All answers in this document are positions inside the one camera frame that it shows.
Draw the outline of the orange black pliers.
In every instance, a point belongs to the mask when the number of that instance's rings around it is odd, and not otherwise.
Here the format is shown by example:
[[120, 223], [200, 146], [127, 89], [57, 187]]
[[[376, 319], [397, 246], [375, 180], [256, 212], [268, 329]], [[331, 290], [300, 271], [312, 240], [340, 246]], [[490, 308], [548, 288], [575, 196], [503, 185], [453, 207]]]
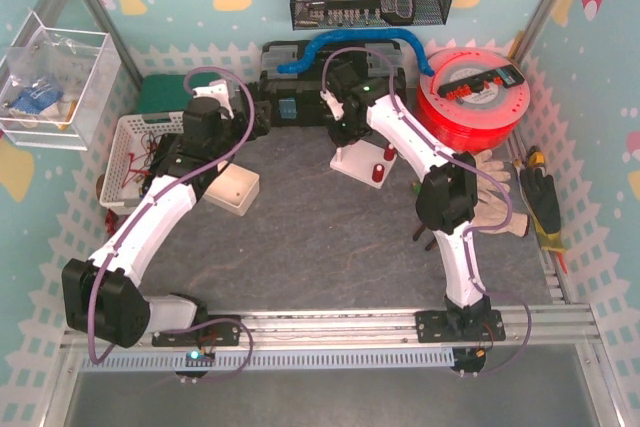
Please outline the orange black pliers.
[[435, 235], [428, 230], [424, 225], [421, 225], [416, 229], [412, 236], [412, 240], [414, 242], [418, 242], [419, 240], [425, 240], [426, 245], [424, 250], [429, 252], [437, 247], [437, 240]]

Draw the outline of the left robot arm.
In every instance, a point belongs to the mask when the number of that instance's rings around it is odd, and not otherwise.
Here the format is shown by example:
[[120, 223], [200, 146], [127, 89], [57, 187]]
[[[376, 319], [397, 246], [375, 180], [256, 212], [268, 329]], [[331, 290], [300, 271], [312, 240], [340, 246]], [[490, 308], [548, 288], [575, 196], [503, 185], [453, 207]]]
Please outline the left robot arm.
[[183, 131], [165, 148], [155, 176], [134, 211], [87, 260], [70, 259], [62, 270], [66, 322], [86, 333], [88, 356], [99, 365], [97, 340], [129, 348], [147, 334], [206, 336], [217, 319], [188, 295], [146, 297], [142, 278], [173, 228], [210, 185], [231, 166], [254, 136], [258, 109], [249, 87], [236, 74], [216, 67], [212, 86], [184, 87], [190, 101]]

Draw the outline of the white tray with springs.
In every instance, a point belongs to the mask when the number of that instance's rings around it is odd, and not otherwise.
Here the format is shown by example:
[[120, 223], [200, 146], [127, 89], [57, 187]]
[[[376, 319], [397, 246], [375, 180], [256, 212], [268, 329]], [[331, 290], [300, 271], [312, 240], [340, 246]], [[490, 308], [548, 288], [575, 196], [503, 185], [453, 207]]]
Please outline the white tray with springs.
[[219, 175], [202, 199], [236, 216], [244, 216], [260, 191], [260, 176], [234, 163], [222, 162]]

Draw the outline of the large red spring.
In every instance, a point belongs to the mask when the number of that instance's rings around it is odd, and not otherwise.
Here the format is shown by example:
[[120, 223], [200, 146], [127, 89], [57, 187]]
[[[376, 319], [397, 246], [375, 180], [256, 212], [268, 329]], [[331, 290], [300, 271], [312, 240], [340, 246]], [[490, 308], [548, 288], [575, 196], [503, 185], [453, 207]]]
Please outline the large red spring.
[[386, 166], [384, 164], [375, 164], [372, 170], [371, 180], [372, 184], [379, 188], [386, 177]]
[[385, 148], [383, 158], [385, 161], [392, 161], [395, 158], [395, 148], [391, 144]]

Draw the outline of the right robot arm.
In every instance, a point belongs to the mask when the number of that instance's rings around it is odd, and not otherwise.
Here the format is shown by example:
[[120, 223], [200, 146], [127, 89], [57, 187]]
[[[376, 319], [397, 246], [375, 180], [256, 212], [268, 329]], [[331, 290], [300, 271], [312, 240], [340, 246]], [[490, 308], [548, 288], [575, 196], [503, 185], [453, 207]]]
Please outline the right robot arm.
[[364, 80], [348, 64], [324, 62], [320, 97], [331, 114], [328, 129], [336, 145], [333, 168], [376, 185], [387, 174], [383, 149], [378, 159], [365, 136], [375, 131], [402, 156], [421, 182], [415, 204], [422, 226], [434, 234], [446, 278], [445, 308], [427, 311], [417, 322], [423, 343], [502, 340], [495, 294], [480, 278], [474, 234], [506, 228], [512, 221], [509, 192], [479, 169], [469, 152], [456, 153], [410, 113], [395, 92], [393, 77]]

